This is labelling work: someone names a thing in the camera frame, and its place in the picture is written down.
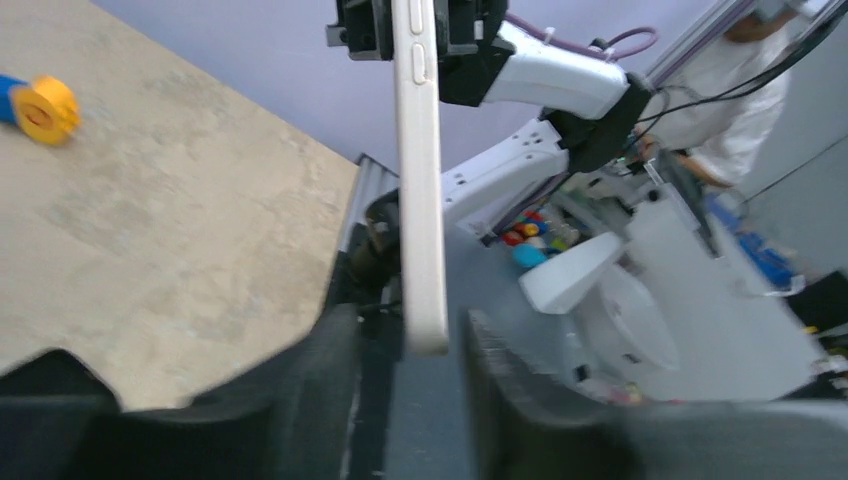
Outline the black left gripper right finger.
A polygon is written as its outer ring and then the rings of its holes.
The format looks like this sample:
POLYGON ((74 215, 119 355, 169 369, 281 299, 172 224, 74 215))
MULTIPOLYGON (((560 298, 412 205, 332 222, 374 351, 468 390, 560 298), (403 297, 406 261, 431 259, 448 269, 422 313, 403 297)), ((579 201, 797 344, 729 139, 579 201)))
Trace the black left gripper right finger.
POLYGON ((460 334, 481 479, 843 479, 837 400, 608 405, 511 350, 487 316, 460 334))

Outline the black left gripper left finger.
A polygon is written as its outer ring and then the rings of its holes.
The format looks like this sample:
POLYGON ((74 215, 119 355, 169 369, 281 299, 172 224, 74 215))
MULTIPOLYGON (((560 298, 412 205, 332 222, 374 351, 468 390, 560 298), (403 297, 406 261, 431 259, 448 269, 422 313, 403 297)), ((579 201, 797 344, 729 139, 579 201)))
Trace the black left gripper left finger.
POLYGON ((358 385, 353 305, 182 408, 125 411, 64 349, 1 378, 5 479, 338 479, 358 385))

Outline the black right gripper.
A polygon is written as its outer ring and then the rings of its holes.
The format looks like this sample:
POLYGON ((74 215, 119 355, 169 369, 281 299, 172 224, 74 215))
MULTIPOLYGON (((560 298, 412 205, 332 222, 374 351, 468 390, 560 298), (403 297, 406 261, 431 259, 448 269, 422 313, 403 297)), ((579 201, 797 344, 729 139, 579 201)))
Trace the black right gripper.
POLYGON ((355 61, 391 61, 400 33, 424 40, 438 67, 439 96, 447 104, 478 106, 514 55, 498 31, 506 0, 336 1, 337 21, 325 28, 327 45, 355 61))

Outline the white phone case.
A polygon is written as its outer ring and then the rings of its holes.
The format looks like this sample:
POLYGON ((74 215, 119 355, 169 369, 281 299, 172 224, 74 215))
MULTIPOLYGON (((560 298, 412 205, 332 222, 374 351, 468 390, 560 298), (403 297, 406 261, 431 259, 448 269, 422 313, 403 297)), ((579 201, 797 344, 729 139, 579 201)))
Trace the white phone case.
POLYGON ((442 218, 438 67, 424 40, 400 33, 394 57, 401 279, 407 348, 449 349, 442 218))

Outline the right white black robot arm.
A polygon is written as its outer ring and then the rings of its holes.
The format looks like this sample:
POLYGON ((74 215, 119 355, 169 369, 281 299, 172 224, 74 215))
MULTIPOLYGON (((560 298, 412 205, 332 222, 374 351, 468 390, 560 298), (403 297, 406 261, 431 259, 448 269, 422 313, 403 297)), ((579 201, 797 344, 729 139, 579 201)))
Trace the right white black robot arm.
POLYGON ((651 91, 608 46, 569 46, 520 22, 504 1, 340 1, 327 43, 395 68, 398 189, 371 223, 407 233, 477 212, 500 230, 569 172, 590 172, 624 142, 651 91), (449 171, 441 168, 441 104, 516 102, 539 114, 449 171))

